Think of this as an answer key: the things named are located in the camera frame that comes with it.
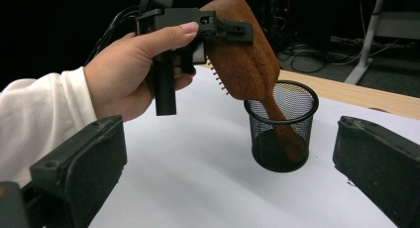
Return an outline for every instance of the hand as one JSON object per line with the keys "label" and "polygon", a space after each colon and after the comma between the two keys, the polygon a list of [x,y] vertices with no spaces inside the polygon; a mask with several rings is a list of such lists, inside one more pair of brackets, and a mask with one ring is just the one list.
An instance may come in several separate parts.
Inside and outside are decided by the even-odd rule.
{"label": "hand", "polygon": [[[198,24],[168,27],[135,37],[134,33],[115,41],[85,68],[87,86],[98,119],[122,115],[129,121],[142,115],[154,99],[145,80],[156,55],[187,46],[197,35]],[[193,75],[175,71],[175,90],[184,88]]]}

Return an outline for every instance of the dark background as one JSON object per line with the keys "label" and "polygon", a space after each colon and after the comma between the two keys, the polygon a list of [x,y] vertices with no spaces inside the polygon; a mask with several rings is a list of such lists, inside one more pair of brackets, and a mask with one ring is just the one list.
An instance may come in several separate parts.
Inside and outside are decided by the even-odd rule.
{"label": "dark background", "polygon": [[[174,7],[201,7],[209,1],[175,0]],[[325,51],[332,34],[351,38],[363,33],[358,0],[247,2],[275,50],[293,34]],[[367,25],[374,2],[364,0]],[[18,78],[39,78],[84,65],[112,19],[124,8],[139,3],[140,0],[0,0],[0,90]],[[418,10],[419,6],[419,0],[388,0],[385,4],[392,10]],[[287,20],[287,27],[280,30],[272,16]]]}

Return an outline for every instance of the white sweater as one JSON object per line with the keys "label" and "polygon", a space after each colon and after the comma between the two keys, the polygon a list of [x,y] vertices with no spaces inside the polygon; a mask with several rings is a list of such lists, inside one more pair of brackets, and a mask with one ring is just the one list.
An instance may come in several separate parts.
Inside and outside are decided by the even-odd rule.
{"label": "white sweater", "polygon": [[0,94],[0,181],[27,184],[29,166],[95,120],[83,67],[12,82]]}

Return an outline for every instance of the white table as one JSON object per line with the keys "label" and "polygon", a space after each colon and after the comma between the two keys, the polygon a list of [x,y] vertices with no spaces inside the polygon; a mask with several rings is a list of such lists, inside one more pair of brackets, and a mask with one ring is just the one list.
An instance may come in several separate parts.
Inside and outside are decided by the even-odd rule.
{"label": "white table", "polygon": [[277,173],[254,161],[243,101],[225,92],[197,67],[176,116],[152,105],[126,123],[128,164],[90,227],[395,227],[335,169],[337,122],[370,120],[420,144],[420,121],[320,98],[307,164]]}

